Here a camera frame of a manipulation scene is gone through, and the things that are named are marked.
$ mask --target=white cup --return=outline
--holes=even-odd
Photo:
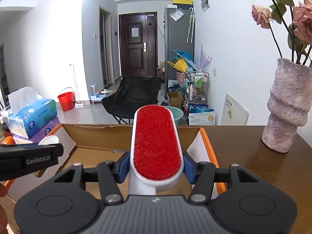
[[[56,135],[49,135],[43,138],[38,145],[58,144],[59,138]]]

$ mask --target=plastic bag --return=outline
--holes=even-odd
[[[24,107],[42,99],[34,88],[24,87],[9,94],[9,103],[14,115],[18,114]]]
[[[177,9],[176,11],[173,11],[169,14],[174,21],[178,21],[183,15],[184,11],[182,9]]]

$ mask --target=pink rose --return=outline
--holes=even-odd
[[[299,2],[299,7],[293,7],[294,21],[297,26],[294,35],[308,44],[312,44],[312,3],[307,0],[307,5]]]
[[[252,17],[261,25],[261,28],[270,29],[269,19],[272,18],[271,11],[259,5],[252,5]]]

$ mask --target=purple tissue box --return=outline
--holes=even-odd
[[[34,144],[39,143],[46,135],[59,124],[57,116],[50,120],[47,124],[45,124],[39,131],[37,131],[32,137],[29,139],[23,138],[16,134],[13,134],[13,138],[16,144]]]

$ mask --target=brown wooden door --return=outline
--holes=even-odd
[[[122,76],[156,76],[157,13],[119,16]]]

